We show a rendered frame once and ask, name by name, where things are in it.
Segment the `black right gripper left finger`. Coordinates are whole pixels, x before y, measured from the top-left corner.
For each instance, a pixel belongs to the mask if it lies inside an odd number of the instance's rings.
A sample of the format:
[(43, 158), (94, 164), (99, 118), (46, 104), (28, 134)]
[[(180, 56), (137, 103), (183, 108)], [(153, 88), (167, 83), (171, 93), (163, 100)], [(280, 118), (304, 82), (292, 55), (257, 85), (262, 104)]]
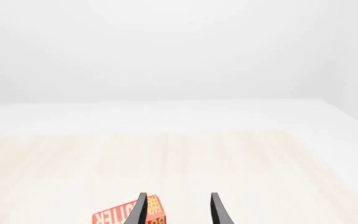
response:
[(147, 194), (142, 192), (124, 224), (145, 224), (147, 218)]

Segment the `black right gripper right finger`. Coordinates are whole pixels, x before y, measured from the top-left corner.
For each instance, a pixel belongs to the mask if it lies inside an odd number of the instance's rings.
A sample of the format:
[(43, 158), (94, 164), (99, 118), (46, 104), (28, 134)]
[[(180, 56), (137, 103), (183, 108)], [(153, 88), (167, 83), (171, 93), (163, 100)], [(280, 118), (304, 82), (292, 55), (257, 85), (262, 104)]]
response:
[(211, 194), (210, 210), (213, 224), (234, 224), (216, 192)]

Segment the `red printed food box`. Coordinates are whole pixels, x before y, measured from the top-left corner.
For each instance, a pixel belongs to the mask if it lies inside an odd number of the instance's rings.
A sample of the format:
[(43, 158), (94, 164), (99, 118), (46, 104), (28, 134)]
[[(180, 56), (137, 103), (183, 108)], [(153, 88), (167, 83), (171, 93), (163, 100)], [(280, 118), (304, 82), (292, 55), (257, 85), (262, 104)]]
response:
[[(137, 201), (97, 212), (92, 216), (92, 224), (124, 224)], [(166, 214), (157, 195), (147, 194), (147, 215), (144, 224), (167, 224)]]

